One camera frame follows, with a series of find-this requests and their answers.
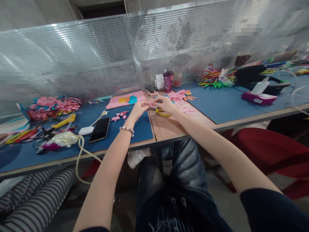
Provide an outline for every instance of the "striped fabric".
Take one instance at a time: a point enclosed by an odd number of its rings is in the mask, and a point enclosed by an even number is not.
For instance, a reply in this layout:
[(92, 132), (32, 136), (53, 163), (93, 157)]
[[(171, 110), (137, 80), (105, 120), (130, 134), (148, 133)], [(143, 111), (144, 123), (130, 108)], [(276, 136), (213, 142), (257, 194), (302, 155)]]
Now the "striped fabric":
[(25, 203), (33, 194), (61, 172), (65, 167), (37, 172), (26, 176), (11, 190), (0, 197), (0, 220), (3, 221), (17, 207)]
[(76, 181), (75, 168), (66, 168), (11, 213), (0, 231), (43, 232)]

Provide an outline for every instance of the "beaded bracelet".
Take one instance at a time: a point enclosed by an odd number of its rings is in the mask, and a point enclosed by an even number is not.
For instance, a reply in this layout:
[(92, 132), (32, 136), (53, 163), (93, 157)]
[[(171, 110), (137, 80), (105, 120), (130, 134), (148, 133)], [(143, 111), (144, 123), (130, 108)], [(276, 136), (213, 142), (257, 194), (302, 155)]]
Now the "beaded bracelet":
[(121, 131), (121, 129), (130, 131), (131, 132), (131, 136), (134, 137), (134, 130), (132, 130), (131, 128), (122, 126), (122, 127), (119, 128), (119, 130)]

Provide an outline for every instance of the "red chair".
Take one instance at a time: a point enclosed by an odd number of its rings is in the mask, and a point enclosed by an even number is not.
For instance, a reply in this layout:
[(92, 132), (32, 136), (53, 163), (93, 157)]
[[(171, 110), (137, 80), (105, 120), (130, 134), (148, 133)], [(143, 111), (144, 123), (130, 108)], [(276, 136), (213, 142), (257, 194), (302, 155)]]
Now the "red chair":
[[(260, 128), (244, 128), (227, 139), (265, 175), (275, 172), (297, 179), (283, 190), (289, 198), (309, 195), (309, 148), (282, 134)], [(229, 189), (236, 192), (232, 183)]]

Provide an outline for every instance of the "white sock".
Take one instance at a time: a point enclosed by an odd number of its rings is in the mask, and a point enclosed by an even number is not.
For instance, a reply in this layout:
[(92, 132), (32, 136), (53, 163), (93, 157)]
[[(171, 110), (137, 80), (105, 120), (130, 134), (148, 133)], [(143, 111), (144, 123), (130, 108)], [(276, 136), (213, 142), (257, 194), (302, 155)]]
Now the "white sock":
[(144, 157), (150, 156), (148, 148), (128, 152), (128, 165), (134, 169)]

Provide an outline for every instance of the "metal mesh screen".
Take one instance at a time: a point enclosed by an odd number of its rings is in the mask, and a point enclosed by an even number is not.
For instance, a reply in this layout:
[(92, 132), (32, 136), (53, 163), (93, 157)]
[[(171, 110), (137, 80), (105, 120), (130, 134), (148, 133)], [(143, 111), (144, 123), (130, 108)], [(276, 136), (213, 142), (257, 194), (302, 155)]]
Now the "metal mesh screen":
[[(281, 7), (278, 16), (272, 12), (276, 7)], [(220, 65), (231, 55), (234, 24), (269, 30), (298, 9), (306, 12), (297, 17), (296, 35), (308, 26), (307, 1), (213, 0), (2, 32), (0, 116), (17, 113), (16, 101), (29, 104), (40, 96), (88, 100), (139, 90), (164, 69), (191, 80), (207, 64)], [(261, 35), (260, 52), (271, 50), (267, 44), (276, 32)], [(289, 46), (295, 36), (283, 42)]]

